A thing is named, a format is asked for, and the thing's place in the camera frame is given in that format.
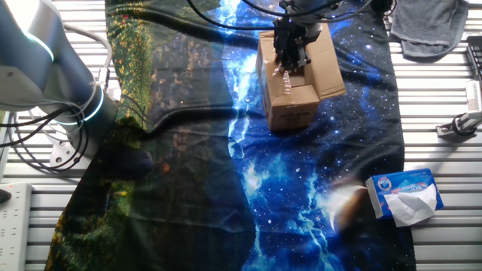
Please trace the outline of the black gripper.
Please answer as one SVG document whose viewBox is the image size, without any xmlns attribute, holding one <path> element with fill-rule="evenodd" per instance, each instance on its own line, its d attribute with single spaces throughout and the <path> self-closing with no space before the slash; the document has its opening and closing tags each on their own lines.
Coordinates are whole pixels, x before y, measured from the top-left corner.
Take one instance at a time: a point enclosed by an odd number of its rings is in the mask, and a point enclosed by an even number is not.
<svg viewBox="0 0 482 271">
<path fill-rule="evenodd" d="M 274 47 L 276 62 L 285 71 L 296 72 L 299 68 L 311 63 L 307 53 L 307 45 L 316 41 L 322 32 L 322 24 L 300 23 L 290 17 L 282 17 L 273 21 Z"/>
</svg>

